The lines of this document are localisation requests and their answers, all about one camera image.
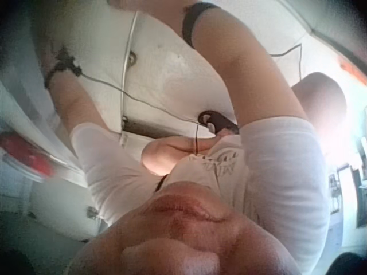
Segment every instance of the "lips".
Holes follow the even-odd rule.
[[[182,214],[188,218],[212,222],[220,222],[222,220],[204,208],[200,201],[181,195],[162,195],[157,197],[147,206],[143,213]]]

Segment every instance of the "t-shirt sleeve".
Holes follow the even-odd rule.
[[[109,225],[152,196],[161,177],[149,173],[106,130],[80,124],[71,142],[96,208]]]
[[[329,226],[326,165],[313,126],[295,117],[240,130],[249,168],[247,198],[258,222],[291,253],[302,273],[319,260]]]

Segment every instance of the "white t-shirt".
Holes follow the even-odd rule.
[[[162,177],[149,173],[107,131],[80,124],[71,139],[109,225],[152,196]],[[207,156],[183,158],[163,187],[182,180],[209,187],[276,237],[303,273],[313,270],[330,215],[324,158],[308,121],[275,117],[250,123],[240,135],[221,139]]]

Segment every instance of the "nose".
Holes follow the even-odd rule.
[[[125,275],[218,275],[217,254],[193,249],[180,241],[158,238],[128,247],[122,252]]]

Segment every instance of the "man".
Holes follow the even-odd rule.
[[[45,49],[47,87],[111,225],[76,256],[68,274],[309,273],[328,227],[325,164],[313,126],[270,56],[246,26],[217,7],[196,0],[110,2],[183,33],[215,68],[241,139],[222,162],[242,158],[245,165],[242,173],[220,176],[217,166],[208,169],[218,158],[187,154],[165,179],[153,175],[110,137],[77,77],[54,70],[56,60]]]

